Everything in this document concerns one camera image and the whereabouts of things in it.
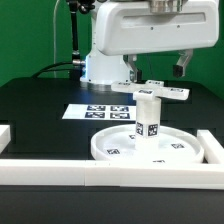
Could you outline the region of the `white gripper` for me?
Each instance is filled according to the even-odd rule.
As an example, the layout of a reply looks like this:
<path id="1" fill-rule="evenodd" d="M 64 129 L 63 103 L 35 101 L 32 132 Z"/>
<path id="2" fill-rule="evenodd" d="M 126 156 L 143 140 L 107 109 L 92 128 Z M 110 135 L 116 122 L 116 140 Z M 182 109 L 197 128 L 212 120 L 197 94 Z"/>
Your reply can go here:
<path id="1" fill-rule="evenodd" d="M 182 10 L 153 13 L 150 3 L 107 2 L 99 7 L 96 46 L 105 55 L 124 55 L 130 80 L 139 83 L 142 71 L 136 55 L 181 50 L 173 76 L 184 77 L 195 48 L 212 47 L 219 36 L 219 0 L 184 0 Z"/>

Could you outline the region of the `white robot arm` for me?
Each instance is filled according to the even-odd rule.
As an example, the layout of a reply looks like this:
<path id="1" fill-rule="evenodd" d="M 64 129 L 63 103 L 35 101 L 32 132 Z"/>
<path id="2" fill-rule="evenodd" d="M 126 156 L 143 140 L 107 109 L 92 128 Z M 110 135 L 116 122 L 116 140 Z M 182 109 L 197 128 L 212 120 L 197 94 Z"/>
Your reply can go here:
<path id="1" fill-rule="evenodd" d="M 95 0 L 92 46 L 85 58 L 84 86 L 106 90 L 136 83 L 139 54 L 178 51 L 173 75 L 183 77 L 197 48 L 219 36 L 219 0 Z"/>

